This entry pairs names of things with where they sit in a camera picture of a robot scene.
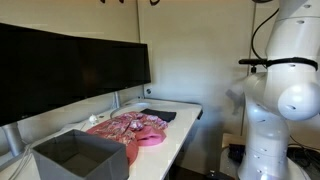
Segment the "pink cloth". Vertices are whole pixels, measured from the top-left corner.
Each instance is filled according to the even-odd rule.
[[[86,132],[125,144],[128,163],[131,165],[138,156],[138,146],[153,146],[163,142],[166,138],[163,130],[167,127],[168,123],[157,116],[128,112],[106,120]]]

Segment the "black monitor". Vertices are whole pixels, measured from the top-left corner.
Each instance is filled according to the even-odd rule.
[[[146,44],[0,23],[0,126],[151,82]]]

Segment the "dark screen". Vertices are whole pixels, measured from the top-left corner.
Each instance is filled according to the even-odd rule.
[[[0,126],[150,82],[146,44],[0,23]]]

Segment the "gray plastic bin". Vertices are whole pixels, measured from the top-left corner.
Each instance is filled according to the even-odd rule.
[[[125,180],[124,144],[71,130],[32,148],[42,180]]]

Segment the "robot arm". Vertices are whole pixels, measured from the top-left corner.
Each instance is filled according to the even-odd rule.
[[[285,120],[306,120],[320,112],[320,1],[279,4],[266,51],[267,72],[249,76],[244,85],[249,124],[240,179],[295,179],[286,158],[290,133]]]

